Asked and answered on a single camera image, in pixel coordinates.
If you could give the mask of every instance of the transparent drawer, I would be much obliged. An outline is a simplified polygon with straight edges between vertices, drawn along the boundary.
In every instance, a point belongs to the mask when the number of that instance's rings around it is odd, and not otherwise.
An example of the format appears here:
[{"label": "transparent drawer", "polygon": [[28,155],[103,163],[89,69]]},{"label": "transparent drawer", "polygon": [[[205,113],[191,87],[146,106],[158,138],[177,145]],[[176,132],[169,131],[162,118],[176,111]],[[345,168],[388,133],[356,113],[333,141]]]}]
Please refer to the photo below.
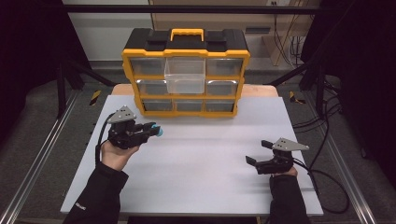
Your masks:
[{"label": "transparent drawer", "polygon": [[140,94],[164,95],[168,93],[165,80],[144,80],[136,81]]},{"label": "transparent drawer", "polygon": [[206,59],[206,73],[210,76],[239,76],[243,61],[240,58]]},{"label": "transparent drawer", "polygon": [[208,95],[236,95],[236,80],[207,80],[205,83]]},{"label": "transparent drawer", "polygon": [[143,100],[146,111],[171,111],[171,100]]},{"label": "transparent drawer", "polygon": [[234,100],[206,100],[205,111],[208,112],[233,112]]},{"label": "transparent drawer", "polygon": [[177,111],[201,111],[203,100],[175,100]]},{"label": "transparent drawer", "polygon": [[202,94],[205,91],[205,59],[167,58],[164,76],[169,93]]},{"label": "transparent drawer", "polygon": [[165,58],[130,58],[135,75],[163,75]]}]

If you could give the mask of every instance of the white wall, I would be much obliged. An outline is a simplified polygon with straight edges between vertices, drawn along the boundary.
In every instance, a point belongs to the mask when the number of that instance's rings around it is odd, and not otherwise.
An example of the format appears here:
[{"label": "white wall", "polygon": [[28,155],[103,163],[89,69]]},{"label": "white wall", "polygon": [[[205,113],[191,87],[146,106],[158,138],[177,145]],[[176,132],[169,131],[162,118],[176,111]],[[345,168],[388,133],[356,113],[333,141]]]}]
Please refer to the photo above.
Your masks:
[{"label": "white wall", "polygon": [[[63,0],[65,5],[148,5],[148,0]],[[121,61],[134,28],[152,28],[150,14],[69,13],[79,41],[90,61]]]}]

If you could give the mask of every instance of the black sleeve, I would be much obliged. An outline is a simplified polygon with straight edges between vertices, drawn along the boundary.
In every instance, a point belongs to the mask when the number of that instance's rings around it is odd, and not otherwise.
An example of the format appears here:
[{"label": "black sleeve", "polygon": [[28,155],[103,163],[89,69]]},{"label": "black sleeve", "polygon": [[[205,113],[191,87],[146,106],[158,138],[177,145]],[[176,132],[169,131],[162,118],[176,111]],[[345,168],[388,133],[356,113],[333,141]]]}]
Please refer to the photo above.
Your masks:
[{"label": "black sleeve", "polygon": [[128,175],[124,172],[98,163],[64,224],[117,223],[120,214],[120,192],[127,179]]},{"label": "black sleeve", "polygon": [[273,195],[270,209],[271,224],[311,223],[306,215],[303,195],[294,175],[270,177]]}]

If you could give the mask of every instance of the black horizontal bar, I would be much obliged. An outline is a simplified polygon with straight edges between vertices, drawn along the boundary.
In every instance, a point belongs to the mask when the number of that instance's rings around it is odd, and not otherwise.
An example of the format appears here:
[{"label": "black horizontal bar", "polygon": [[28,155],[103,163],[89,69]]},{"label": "black horizontal bar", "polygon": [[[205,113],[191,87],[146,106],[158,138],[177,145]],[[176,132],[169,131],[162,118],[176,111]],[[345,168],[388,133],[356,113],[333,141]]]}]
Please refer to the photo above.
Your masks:
[{"label": "black horizontal bar", "polygon": [[64,5],[71,13],[214,13],[214,14],[296,14],[317,15],[342,12],[340,7],[245,7],[168,5]]}]

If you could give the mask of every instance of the storage organizer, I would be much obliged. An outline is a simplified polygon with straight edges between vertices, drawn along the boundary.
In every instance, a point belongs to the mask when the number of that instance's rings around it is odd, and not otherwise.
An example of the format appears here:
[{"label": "storage organizer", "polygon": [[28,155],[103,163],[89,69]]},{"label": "storage organizer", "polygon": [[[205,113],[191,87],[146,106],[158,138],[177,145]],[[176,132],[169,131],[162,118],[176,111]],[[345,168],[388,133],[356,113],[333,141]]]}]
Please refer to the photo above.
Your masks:
[{"label": "storage organizer", "polygon": [[125,76],[144,116],[233,117],[250,54],[241,30],[133,29]]}]

